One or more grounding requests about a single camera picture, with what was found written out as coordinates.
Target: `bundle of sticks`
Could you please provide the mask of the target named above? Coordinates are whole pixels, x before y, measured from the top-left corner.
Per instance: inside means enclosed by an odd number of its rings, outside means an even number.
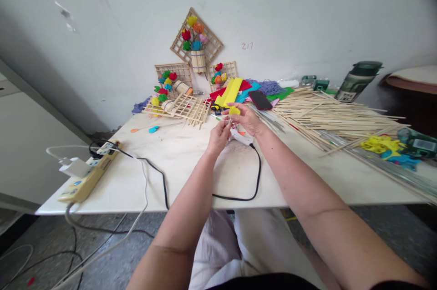
[[[404,117],[385,116],[358,103],[339,102],[324,92],[315,92],[311,88],[296,89],[274,109],[282,120],[292,126],[301,136],[325,151],[333,153],[342,148],[354,148],[364,142],[369,135],[389,135],[397,138],[397,131],[410,125],[396,122]],[[344,145],[336,146],[323,139],[319,131],[329,131],[344,138]]]

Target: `hand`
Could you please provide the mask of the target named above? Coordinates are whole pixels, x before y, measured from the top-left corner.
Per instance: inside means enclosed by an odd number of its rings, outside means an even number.
[[[255,135],[259,135],[266,128],[266,125],[258,118],[251,108],[248,108],[244,104],[237,102],[227,103],[227,105],[230,107],[237,107],[241,111],[241,114],[226,116],[223,120],[226,121],[231,118],[233,122],[240,123],[253,137]],[[229,115],[229,110],[222,112],[222,115]]]
[[[225,121],[220,121],[216,127],[211,130],[208,147],[205,153],[212,154],[216,157],[222,152],[229,137],[231,136],[231,124]]]

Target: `purple yarn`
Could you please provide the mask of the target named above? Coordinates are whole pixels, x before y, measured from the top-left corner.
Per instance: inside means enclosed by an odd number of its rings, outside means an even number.
[[[286,89],[283,89],[279,86],[279,83],[277,81],[271,81],[269,79],[265,79],[262,82],[253,80],[248,78],[246,80],[249,84],[252,84],[253,82],[257,82],[261,85],[261,88],[259,89],[265,96],[272,95],[272,94],[278,94],[286,92]]]
[[[144,110],[144,108],[146,107],[147,103],[149,102],[150,98],[152,96],[149,96],[145,101],[140,102],[140,103],[135,103],[133,105],[133,109],[132,109],[132,113],[140,113]]]

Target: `pants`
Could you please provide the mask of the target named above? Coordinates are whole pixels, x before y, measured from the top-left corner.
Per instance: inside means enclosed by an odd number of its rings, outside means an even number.
[[[190,290],[280,272],[326,290],[279,209],[236,210],[234,224],[226,212],[211,210],[196,248]]]

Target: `tabletop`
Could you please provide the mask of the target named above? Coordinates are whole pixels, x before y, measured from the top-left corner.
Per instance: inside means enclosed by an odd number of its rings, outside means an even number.
[[[175,200],[187,181],[209,140],[210,130],[218,123],[208,115],[206,123],[192,127],[181,125],[164,127],[149,133],[153,126],[164,126],[181,120],[148,114],[134,115],[111,138],[123,144],[123,150],[135,156],[148,158],[166,177],[168,203]],[[285,134],[278,136],[305,163],[313,168],[349,205],[420,203],[421,199],[408,192],[387,176],[356,160],[345,152],[319,158],[322,152],[302,138],[293,128],[284,125]],[[261,156],[261,177],[257,196],[251,201],[229,201],[213,198],[214,209],[286,207],[272,170]],[[258,174],[256,152],[237,141],[231,141],[220,154],[213,173],[213,192],[223,196],[250,198],[255,192]],[[148,184],[146,212],[166,211],[163,180],[160,173],[145,166]],[[433,168],[420,163],[421,175],[435,178]],[[37,215],[63,214],[66,204],[57,201],[62,190],[72,179],[59,188],[36,212]],[[79,214],[134,213],[143,210],[145,179],[139,161],[119,153],[100,181],[83,203],[75,204],[72,211]]]

